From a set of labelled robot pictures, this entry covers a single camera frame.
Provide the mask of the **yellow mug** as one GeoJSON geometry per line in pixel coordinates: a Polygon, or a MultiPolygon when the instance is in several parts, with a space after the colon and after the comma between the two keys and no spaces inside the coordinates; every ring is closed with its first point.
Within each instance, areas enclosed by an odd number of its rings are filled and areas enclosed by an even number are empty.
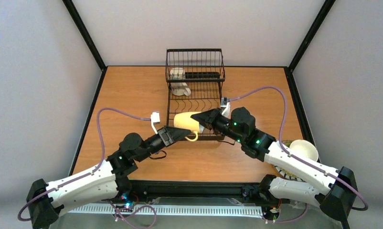
{"type": "Polygon", "coordinates": [[[194,139],[185,137],[186,140],[190,142],[195,142],[198,140],[199,134],[204,131],[204,127],[196,120],[191,118],[192,115],[199,114],[201,112],[184,112],[179,113],[174,116],[173,124],[177,128],[189,129],[194,135],[194,139]]]}

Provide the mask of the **white floral mug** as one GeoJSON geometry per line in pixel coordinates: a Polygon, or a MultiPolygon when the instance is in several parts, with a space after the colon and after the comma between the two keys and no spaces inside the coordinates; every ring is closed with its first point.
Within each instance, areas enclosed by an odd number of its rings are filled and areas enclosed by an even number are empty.
{"type": "MultiPolygon", "coordinates": [[[[185,71],[183,68],[172,68],[170,70],[171,80],[184,80],[185,71]]],[[[185,82],[170,83],[171,93],[175,96],[190,96],[191,90],[185,82]]]]}

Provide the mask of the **black wire dish rack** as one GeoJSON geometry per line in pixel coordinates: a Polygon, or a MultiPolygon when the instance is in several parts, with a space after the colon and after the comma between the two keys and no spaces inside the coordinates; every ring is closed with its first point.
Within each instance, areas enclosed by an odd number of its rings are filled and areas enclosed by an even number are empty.
{"type": "Polygon", "coordinates": [[[167,125],[173,126],[176,114],[204,112],[220,107],[222,87],[225,82],[223,52],[220,48],[179,48],[167,49],[165,79],[168,85],[167,125]],[[170,70],[183,68],[184,80],[171,80],[170,70]],[[190,96],[175,96],[170,83],[185,82],[190,96]]]}

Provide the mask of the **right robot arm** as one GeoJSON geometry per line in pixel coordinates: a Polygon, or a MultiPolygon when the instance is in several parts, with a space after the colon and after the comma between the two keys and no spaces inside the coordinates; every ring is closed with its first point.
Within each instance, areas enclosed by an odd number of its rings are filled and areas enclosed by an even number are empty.
{"type": "Polygon", "coordinates": [[[354,172],[336,169],[298,155],[273,136],[255,126],[255,118],[240,107],[231,117],[219,108],[191,115],[206,129],[227,136],[241,144],[241,150],[251,158],[279,166],[302,179],[301,182],[273,178],[267,185],[271,196],[291,199],[319,207],[337,221],[346,221],[358,194],[354,172]]]}

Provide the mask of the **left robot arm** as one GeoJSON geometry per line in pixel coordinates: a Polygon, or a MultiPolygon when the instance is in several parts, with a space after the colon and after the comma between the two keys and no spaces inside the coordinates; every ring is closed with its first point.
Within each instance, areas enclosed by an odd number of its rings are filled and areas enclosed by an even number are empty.
{"type": "Polygon", "coordinates": [[[129,174],[137,162],[181,141],[188,129],[164,126],[147,139],[137,133],[126,135],[118,150],[89,169],[56,181],[34,181],[26,198],[29,221],[43,229],[70,210],[100,200],[111,200],[132,190],[129,174]]]}

